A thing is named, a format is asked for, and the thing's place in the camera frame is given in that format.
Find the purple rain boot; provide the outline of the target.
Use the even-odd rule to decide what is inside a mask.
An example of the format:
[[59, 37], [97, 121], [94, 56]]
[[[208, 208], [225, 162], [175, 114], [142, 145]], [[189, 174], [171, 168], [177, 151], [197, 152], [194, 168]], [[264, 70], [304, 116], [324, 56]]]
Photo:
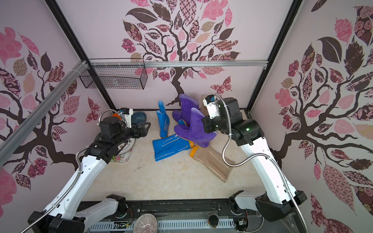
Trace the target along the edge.
[[172, 112], [172, 117], [175, 121], [183, 120], [187, 126], [190, 125], [190, 117], [191, 117], [191, 109], [196, 108], [199, 109], [199, 103], [185, 95], [185, 94], [180, 94], [179, 99], [181, 102], [181, 110], [174, 110]]
[[175, 133], [179, 137], [189, 140], [199, 147], [207, 148], [210, 142], [217, 136], [217, 133], [206, 133], [204, 131], [204, 125], [202, 123], [204, 117], [205, 116], [197, 108], [191, 108], [189, 126], [176, 125], [174, 127]]

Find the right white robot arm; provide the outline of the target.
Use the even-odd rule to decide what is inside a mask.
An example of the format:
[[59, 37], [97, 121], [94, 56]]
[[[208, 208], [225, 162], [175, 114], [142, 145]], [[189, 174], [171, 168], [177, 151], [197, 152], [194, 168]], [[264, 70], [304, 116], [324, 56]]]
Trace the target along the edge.
[[208, 111], [208, 116], [202, 119], [204, 131], [227, 135], [227, 142], [235, 141], [248, 156], [238, 164], [231, 164], [226, 158], [223, 161], [230, 167], [252, 162], [264, 184], [265, 193], [260, 196], [254, 197], [245, 191], [234, 195], [238, 208], [257, 211], [269, 222], [284, 219], [291, 212], [301, 216], [299, 205], [307, 197], [285, 177], [259, 124], [254, 119], [243, 119], [238, 101], [234, 98], [209, 95], [203, 100], [203, 105]]

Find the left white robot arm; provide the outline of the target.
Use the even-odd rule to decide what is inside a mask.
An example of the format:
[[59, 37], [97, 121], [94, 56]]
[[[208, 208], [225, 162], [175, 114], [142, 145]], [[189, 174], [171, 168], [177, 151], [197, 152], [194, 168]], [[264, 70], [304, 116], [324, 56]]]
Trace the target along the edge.
[[111, 159], [119, 154], [119, 146], [130, 139], [145, 137], [151, 123], [129, 126], [117, 117], [110, 116], [98, 125], [101, 132], [89, 147], [81, 150], [84, 156], [80, 157], [78, 153], [75, 155], [78, 169], [74, 175], [43, 211], [31, 214], [24, 232], [83, 233], [108, 216], [123, 218], [128, 215], [129, 207], [125, 197], [114, 194], [82, 211], [78, 207], [93, 181]]

